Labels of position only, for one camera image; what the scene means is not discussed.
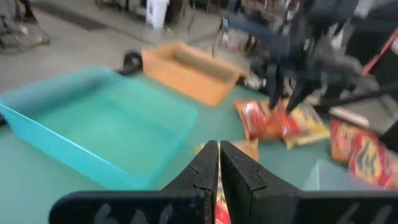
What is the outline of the pale blue plastic container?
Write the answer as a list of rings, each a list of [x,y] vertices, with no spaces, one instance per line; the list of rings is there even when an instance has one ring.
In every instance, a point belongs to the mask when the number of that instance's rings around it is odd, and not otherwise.
[[[320,159],[312,167],[302,190],[365,191],[381,190],[381,188],[351,175],[346,169],[330,161]]]

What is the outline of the red rod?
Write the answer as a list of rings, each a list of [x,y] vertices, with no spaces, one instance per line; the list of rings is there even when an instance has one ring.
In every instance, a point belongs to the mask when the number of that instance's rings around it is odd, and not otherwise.
[[[392,35],[388,38],[381,50],[363,67],[362,76],[367,76],[373,66],[377,64],[378,60],[388,51],[393,51],[398,55],[398,27],[394,30]]]

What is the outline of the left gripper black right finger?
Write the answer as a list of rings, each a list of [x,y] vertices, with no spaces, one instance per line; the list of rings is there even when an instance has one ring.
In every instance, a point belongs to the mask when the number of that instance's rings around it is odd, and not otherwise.
[[[228,141],[220,166],[232,224],[398,224],[398,192],[303,191]]]

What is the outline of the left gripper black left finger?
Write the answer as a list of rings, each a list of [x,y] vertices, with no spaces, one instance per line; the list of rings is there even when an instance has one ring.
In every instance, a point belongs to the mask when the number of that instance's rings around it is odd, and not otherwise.
[[[49,224],[213,224],[219,149],[208,141],[161,190],[79,191],[58,199]]]

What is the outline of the black caster wheel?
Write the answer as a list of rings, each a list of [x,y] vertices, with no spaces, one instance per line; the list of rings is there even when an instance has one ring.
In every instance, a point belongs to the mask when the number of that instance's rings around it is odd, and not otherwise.
[[[138,51],[130,51],[125,53],[123,58],[123,66],[118,73],[121,75],[132,75],[143,69],[142,55]]]

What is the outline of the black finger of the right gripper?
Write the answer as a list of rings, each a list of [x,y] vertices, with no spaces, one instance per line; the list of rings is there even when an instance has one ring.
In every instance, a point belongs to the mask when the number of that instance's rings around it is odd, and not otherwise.
[[[286,106],[286,112],[290,113],[301,102],[305,101],[306,97],[315,91],[315,81],[307,78],[296,79],[295,87],[293,88],[292,95]]]
[[[283,93],[283,75],[278,65],[268,66],[269,108],[273,110]]]

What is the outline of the white waste bin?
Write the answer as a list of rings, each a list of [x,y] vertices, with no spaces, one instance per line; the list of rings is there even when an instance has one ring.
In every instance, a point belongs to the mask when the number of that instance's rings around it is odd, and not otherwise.
[[[162,29],[168,5],[169,0],[147,0],[146,24],[153,29]]]

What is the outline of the yellow Maruchan noodle packet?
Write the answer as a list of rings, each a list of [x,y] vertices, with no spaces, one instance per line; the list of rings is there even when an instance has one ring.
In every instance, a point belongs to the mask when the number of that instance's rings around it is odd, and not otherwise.
[[[257,141],[236,141],[232,142],[232,144],[255,161],[258,161],[259,154]],[[221,181],[221,169],[218,169],[218,182],[216,190],[216,205],[214,217],[214,224],[231,224],[228,206],[224,195],[223,184]]]
[[[308,103],[300,103],[289,114],[285,113],[288,100],[277,106],[280,115],[282,139],[287,147],[314,143],[330,137],[330,131],[315,109]]]

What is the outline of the red Maruchan noodle packet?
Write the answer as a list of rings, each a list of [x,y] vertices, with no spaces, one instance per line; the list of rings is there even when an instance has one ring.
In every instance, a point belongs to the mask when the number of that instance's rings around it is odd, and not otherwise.
[[[235,101],[247,140],[271,141],[300,134],[299,124],[286,113],[285,101],[280,100],[274,109],[269,100]]]
[[[357,178],[382,189],[398,190],[398,172],[394,172],[385,146],[372,134],[360,132],[348,164]]]
[[[354,150],[360,129],[343,121],[332,119],[330,123],[331,157],[336,162],[347,164]]]

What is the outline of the teal plastic bin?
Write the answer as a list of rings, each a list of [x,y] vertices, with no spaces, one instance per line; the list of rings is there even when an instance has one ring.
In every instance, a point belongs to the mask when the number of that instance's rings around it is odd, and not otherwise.
[[[197,110],[143,82],[86,67],[0,94],[21,139],[111,190],[153,189]]]

